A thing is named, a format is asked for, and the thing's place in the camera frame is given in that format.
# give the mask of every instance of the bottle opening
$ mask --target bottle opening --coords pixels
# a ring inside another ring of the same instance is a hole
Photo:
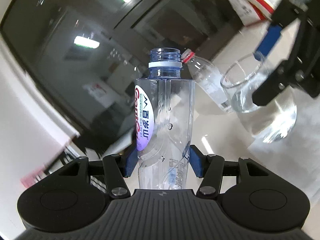
[[[177,61],[181,62],[180,50],[173,48],[158,48],[150,51],[150,62]]]

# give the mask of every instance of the window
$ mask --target window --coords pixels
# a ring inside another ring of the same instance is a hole
[[[199,51],[232,20],[218,0],[127,1],[14,0],[0,26],[44,96],[83,129],[78,143],[102,152],[134,131],[134,80],[148,76],[150,49]]]

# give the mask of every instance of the blue gripper pad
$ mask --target blue gripper pad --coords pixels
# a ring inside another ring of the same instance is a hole
[[[124,174],[123,177],[127,178],[130,177],[135,166],[138,162],[138,150],[136,145],[132,145],[126,152],[127,158],[125,160],[125,166],[124,166]]]
[[[276,42],[281,36],[282,27],[279,25],[270,25],[267,34],[264,36],[256,51],[261,52],[265,57],[268,56]]]
[[[195,146],[190,145],[190,165],[198,178],[204,176],[204,164],[206,162],[206,156]]]

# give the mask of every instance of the plastic water bottle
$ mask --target plastic water bottle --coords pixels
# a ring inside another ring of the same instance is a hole
[[[232,111],[220,80],[222,75],[218,68],[209,60],[197,57],[194,52],[187,49],[181,56],[182,63],[188,65],[193,80],[208,94],[208,96],[227,113]]]
[[[193,80],[181,79],[178,49],[153,49],[150,76],[136,79],[135,116],[139,185],[183,189],[192,135]]]

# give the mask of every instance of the bottle neck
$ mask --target bottle neck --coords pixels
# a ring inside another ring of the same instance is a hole
[[[178,67],[153,67],[149,68],[149,78],[164,79],[164,78],[180,78],[181,68]]]

